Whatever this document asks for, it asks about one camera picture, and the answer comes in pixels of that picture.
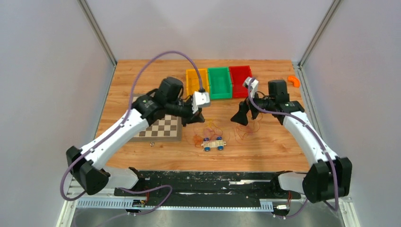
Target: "perforated metal strip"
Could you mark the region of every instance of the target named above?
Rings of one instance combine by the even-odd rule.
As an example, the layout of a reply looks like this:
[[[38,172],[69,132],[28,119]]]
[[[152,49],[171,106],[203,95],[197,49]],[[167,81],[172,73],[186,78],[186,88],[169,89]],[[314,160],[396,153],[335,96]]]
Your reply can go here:
[[[271,201],[261,200],[260,207],[180,207],[180,206],[161,206],[159,210],[214,210],[214,211],[259,211],[272,212],[273,203]],[[154,206],[133,207],[133,199],[118,198],[81,198],[78,201],[77,208],[109,208],[109,209],[139,209],[150,210]]]

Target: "robotic arm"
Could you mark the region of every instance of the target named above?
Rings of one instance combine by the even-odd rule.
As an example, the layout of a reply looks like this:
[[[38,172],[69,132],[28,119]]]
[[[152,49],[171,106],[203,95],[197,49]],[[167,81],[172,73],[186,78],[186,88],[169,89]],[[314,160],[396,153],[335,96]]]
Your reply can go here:
[[[247,125],[246,114],[249,110],[251,110],[252,119],[256,119],[260,110],[272,112],[280,124],[294,136],[310,166],[307,174],[288,171],[279,173],[275,179],[276,190],[295,191],[305,194],[312,203],[334,199],[336,190],[338,191],[338,197],[348,195],[352,171],[351,161],[347,157],[338,157],[317,134],[301,104],[298,101],[289,100],[287,85],[284,80],[269,81],[269,95],[263,94],[262,97],[259,97],[260,92],[257,91],[258,84],[259,82],[252,78],[245,80],[244,87],[250,90],[250,97],[240,102],[239,110],[231,118],[231,121]],[[249,98],[252,98],[253,103],[260,110],[250,104]],[[334,163],[337,174],[336,185],[329,158]]]
[[[209,94],[205,91],[194,92],[187,100],[181,99],[183,83],[173,77],[164,79],[158,89],[138,97],[126,113],[102,135],[80,149],[71,147],[67,150],[67,162],[70,166],[78,157],[90,150],[71,170],[71,174],[84,188],[88,195],[93,195],[103,188],[132,188],[138,181],[130,169],[105,167],[106,162],[125,143],[140,131],[151,126],[166,114],[182,118],[183,126],[195,122],[205,122],[202,108],[210,106]],[[93,146],[105,140],[100,146]]]

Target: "yellow bin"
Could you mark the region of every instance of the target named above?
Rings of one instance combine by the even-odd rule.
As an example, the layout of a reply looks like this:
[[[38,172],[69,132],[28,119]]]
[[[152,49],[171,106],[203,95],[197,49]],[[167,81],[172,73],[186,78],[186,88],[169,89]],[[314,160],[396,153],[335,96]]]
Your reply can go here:
[[[210,92],[208,69],[198,69],[198,70],[200,73],[200,77],[202,78],[203,88],[207,92]],[[192,95],[194,91],[199,91],[199,79],[194,69],[186,70],[186,91],[187,91],[187,96]]]

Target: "scratched black surface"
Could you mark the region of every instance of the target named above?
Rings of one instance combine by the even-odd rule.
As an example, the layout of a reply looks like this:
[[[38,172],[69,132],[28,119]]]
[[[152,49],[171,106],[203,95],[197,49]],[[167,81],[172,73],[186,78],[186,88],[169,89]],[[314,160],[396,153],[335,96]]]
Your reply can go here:
[[[164,206],[259,207],[259,199],[288,198],[288,192],[273,192],[270,182],[229,185],[230,181],[270,180],[273,173],[185,171],[140,171],[139,173],[143,178],[134,187],[135,191],[154,188],[163,184],[169,184],[173,187],[173,192],[163,204]],[[168,194],[168,191],[168,188],[163,188],[151,192],[147,205],[159,204]],[[115,190],[114,194],[116,196],[129,196],[128,193],[118,189]],[[299,194],[293,193],[293,199],[299,198]]]

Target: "gray floor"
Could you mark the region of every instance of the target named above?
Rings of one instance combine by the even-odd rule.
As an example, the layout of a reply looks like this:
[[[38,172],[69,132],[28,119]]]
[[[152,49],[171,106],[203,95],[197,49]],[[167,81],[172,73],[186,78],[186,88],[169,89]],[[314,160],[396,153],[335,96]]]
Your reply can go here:
[[[291,203],[296,212],[300,203]],[[96,227],[109,218],[125,213],[116,209],[77,209],[76,227]],[[330,211],[324,203],[308,204],[297,217],[287,220],[273,218],[269,213],[234,211],[159,210],[134,217],[123,216],[103,227],[343,227],[340,211]]]

